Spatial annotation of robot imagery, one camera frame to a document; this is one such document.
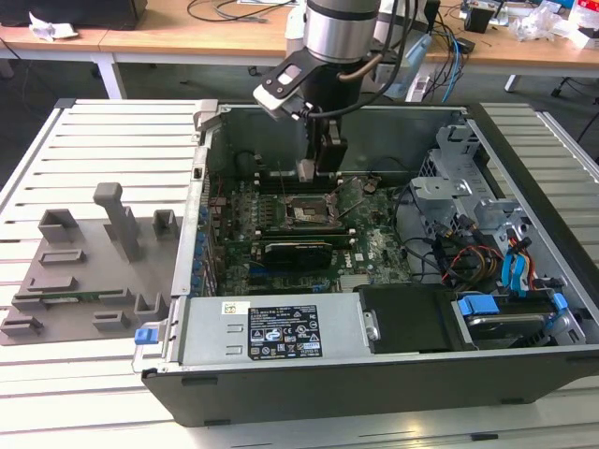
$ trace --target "blue cable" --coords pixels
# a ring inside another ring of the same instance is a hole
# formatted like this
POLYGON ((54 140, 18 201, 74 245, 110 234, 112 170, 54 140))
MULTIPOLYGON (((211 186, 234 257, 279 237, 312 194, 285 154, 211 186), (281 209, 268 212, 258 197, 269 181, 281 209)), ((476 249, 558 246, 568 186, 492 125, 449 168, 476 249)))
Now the blue cable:
POLYGON ((458 65, 460 65, 460 47, 458 46, 458 41, 456 40, 456 38, 453 36, 451 38, 453 39, 453 48, 456 59, 453 64, 453 70, 451 71, 451 80, 449 81, 449 85, 447 86, 446 94, 443 95, 443 100, 441 100, 442 103, 445 103, 445 101, 449 98, 451 92, 453 91, 453 88, 456 85, 456 75, 458 74, 458 65))

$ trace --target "power supply label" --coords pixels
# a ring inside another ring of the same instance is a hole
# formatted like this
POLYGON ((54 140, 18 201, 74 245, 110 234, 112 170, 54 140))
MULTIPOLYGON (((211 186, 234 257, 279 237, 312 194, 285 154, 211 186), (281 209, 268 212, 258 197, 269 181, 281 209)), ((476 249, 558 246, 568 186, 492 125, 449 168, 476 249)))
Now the power supply label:
POLYGON ((252 360, 322 357, 316 306, 250 308, 248 340, 252 360))

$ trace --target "floor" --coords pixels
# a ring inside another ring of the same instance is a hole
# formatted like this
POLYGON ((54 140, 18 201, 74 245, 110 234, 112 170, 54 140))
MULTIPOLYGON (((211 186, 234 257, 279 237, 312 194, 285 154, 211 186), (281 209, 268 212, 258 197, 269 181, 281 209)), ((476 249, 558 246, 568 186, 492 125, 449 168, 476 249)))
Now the floor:
MULTIPOLYGON (((59 97, 106 98, 102 81, 92 76, 93 65, 70 62, 11 61, 15 76, 0 80, 0 187, 4 185, 59 97)), ((129 98, 251 99, 258 78, 246 67, 121 64, 129 98)), ((474 102, 529 103, 549 111, 577 138, 599 106, 597 80, 565 85, 560 97, 550 96, 559 79, 524 77, 512 94, 504 91, 506 77, 465 74, 449 104, 474 102)), ((594 158, 599 156, 599 121, 582 141, 594 158)))

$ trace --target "blue latch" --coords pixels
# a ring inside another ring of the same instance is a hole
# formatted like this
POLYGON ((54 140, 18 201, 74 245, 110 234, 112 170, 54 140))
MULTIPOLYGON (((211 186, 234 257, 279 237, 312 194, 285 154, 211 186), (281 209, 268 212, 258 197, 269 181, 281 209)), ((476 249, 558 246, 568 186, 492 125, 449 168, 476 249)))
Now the blue latch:
POLYGON ((468 295, 458 301, 458 306, 463 316, 499 313, 492 295, 468 295))
POLYGON ((506 254, 504 259, 504 265, 502 266, 502 284, 504 287, 508 287, 512 292, 518 293, 519 297, 525 297, 526 292, 522 290, 520 284, 522 274, 526 268, 526 259, 523 255, 517 254, 506 254), (514 269, 512 270, 512 264, 516 260, 514 269))
POLYGON ((568 308, 568 301, 565 300, 565 297, 561 293, 553 294, 553 303, 558 311, 565 311, 568 308))
POLYGON ((135 331, 135 344, 158 344, 158 329, 142 328, 135 331))

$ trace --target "desk leg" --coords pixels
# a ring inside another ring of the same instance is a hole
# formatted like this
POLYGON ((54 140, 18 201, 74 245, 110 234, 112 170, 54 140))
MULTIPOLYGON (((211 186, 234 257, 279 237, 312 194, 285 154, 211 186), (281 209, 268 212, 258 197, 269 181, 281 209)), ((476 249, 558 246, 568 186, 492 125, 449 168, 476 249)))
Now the desk leg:
POLYGON ((179 64, 176 67, 177 70, 177 78, 179 78, 179 84, 188 84, 189 79, 191 78, 189 73, 189 65, 187 64, 179 64))
POLYGON ((422 97, 424 93, 427 92, 427 86, 429 85, 429 81, 431 80, 431 73, 435 70, 435 65, 431 64, 423 64, 412 84, 410 84, 410 88, 408 89, 408 93, 405 95, 405 101, 409 102, 420 102, 422 101, 422 97))
POLYGON ((99 53, 95 56, 94 62, 100 69, 100 75, 104 81, 104 87, 111 100, 121 100, 127 98, 124 91, 123 80, 119 66, 114 62, 111 53, 99 53))
POLYGON ((518 87, 518 83, 520 81, 520 75, 510 75, 509 76, 509 80, 507 80, 507 83, 505 84, 505 91, 506 92, 514 92, 516 90, 516 88, 518 87))
POLYGON ((0 59, 0 78, 9 79, 15 76, 8 59, 0 59))

